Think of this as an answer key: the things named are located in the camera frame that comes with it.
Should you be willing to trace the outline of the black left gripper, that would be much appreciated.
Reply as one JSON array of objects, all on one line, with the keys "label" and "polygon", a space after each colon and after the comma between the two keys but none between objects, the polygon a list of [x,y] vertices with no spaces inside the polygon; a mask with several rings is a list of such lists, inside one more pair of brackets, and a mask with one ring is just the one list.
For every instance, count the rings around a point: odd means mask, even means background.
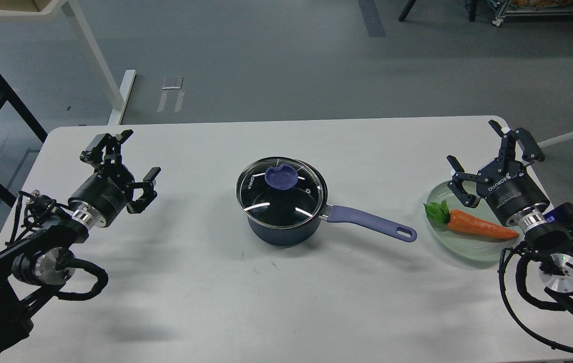
[{"label": "black left gripper", "polygon": [[[72,219],[87,229],[109,227],[125,206],[129,214],[141,214],[158,196],[155,184],[160,167],[150,168],[142,181],[126,183],[125,190],[119,188],[110,177],[104,178],[128,173],[122,163],[121,149],[133,134],[132,130],[119,134],[98,134],[80,154],[80,161],[93,167],[96,174],[79,186],[68,199],[68,205],[72,209]],[[143,191],[136,200],[135,189]]]}]

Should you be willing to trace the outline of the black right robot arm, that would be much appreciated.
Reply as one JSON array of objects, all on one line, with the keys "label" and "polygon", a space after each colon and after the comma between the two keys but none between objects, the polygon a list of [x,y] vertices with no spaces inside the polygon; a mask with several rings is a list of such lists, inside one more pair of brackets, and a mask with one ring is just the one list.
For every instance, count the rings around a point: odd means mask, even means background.
[{"label": "black right robot arm", "polygon": [[510,306],[505,286],[506,269],[518,257],[515,286],[522,299],[540,310],[573,315],[573,204],[547,212],[550,200],[527,170],[546,158],[538,143],[525,129],[512,130],[494,120],[489,125],[501,139],[498,155],[475,174],[465,172],[457,158],[449,155],[454,174],[448,187],[465,207],[477,207],[484,200],[503,226],[520,228],[523,240],[503,249],[499,259],[503,305],[532,338],[553,350],[573,353],[573,347],[528,328]]}]

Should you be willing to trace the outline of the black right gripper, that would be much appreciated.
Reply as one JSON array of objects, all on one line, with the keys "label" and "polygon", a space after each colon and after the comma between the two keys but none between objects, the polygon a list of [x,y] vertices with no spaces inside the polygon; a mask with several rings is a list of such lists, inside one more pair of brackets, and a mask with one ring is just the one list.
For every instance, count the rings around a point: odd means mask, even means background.
[{"label": "black right gripper", "polygon": [[[503,128],[494,120],[488,123],[501,138],[498,155],[477,174],[465,172],[456,157],[447,155],[454,170],[448,187],[464,207],[475,208],[481,200],[486,200],[503,226],[516,226],[515,214],[526,209],[544,212],[550,205],[550,200],[527,172],[528,166],[543,162],[546,155],[528,130]],[[475,184],[474,194],[466,191],[465,181]]]}]

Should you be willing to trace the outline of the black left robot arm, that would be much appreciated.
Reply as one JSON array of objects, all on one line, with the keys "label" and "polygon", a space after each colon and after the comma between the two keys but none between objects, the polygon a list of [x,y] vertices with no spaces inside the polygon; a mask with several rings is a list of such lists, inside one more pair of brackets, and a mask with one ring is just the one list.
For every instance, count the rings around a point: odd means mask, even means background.
[{"label": "black left robot arm", "polygon": [[93,174],[67,204],[20,192],[12,236],[0,251],[0,353],[28,338],[33,315],[52,298],[86,301],[107,286],[107,272],[75,257],[71,246],[85,242],[93,227],[109,227],[123,210],[143,212],[157,197],[160,168],[135,181],[122,162],[122,145],[133,133],[95,136],[80,154]]}]

